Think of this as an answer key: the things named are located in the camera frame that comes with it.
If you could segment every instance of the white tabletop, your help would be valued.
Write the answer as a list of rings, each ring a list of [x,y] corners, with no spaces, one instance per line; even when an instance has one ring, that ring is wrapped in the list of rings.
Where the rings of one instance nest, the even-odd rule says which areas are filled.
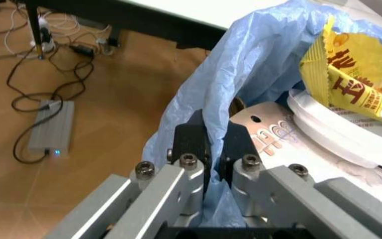
[[[228,29],[237,19],[252,11],[268,8],[286,0],[123,0],[146,8],[176,15],[192,21]],[[347,12],[353,19],[366,19],[382,26],[382,17],[359,0],[316,0]]]

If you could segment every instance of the screw head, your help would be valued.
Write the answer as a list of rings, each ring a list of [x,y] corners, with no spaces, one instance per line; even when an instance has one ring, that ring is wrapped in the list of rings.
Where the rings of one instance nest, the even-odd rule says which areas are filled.
[[[135,174],[137,179],[150,179],[154,176],[154,173],[154,164],[152,162],[142,161],[135,166]]]
[[[194,170],[197,168],[197,156],[192,153],[184,153],[179,158],[179,166],[185,170]]]
[[[245,171],[252,172],[260,169],[261,160],[254,154],[246,154],[243,156],[242,166]]]
[[[171,148],[168,148],[168,150],[166,152],[166,159],[169,163],[172,163],[172,149]]]
[[[307,171],[307,168],[301,164],[293,163],[290,164],[288,168],[301,178],[305,178],[309,175],[309,171]]]

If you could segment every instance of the tan floor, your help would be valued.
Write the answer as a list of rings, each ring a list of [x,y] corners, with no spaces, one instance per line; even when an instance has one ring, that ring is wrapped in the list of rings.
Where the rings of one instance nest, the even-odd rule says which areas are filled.
[[[9,28],[11,11],[0,12],[0,30]],[[28,49],[29,41],[26,27],[13,33],[9,43],[21,51]],[[127,176],[170,99],[206,57],[202,49],[178,50],[174,42],[130,31],[122,33],[122,44],[113,56],[95,59],[87,91],[75,100],[69,156],[36,165],[20,164],[11,155],[14,140],[36,115],[10,107],[18,94],[5,80],[18,59],[0,60],[1,239],[41,238],[110,174]],[[6,53],[0,35],[0,55]],[[61,50],[55,60],[68,68],[77,56]],[[51,91],[74,79],[48,61],[34,59],[19,67],[12,82],[32,93]]]

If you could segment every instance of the yellow snack wrapper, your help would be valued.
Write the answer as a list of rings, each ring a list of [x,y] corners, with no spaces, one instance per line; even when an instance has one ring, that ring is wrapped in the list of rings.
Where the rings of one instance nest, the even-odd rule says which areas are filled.
[[[331,105],[382,121],[382,44],[362,33],[336,34],[329,18],[300,62],[309,93]]]

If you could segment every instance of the white plastic lid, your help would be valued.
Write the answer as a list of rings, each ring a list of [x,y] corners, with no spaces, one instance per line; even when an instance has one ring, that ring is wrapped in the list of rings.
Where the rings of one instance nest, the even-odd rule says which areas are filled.
[[[287,99],[294,121],[312,140],[365,168],[382,165],[382,137],[335,114],[310,96],[292,89]]]

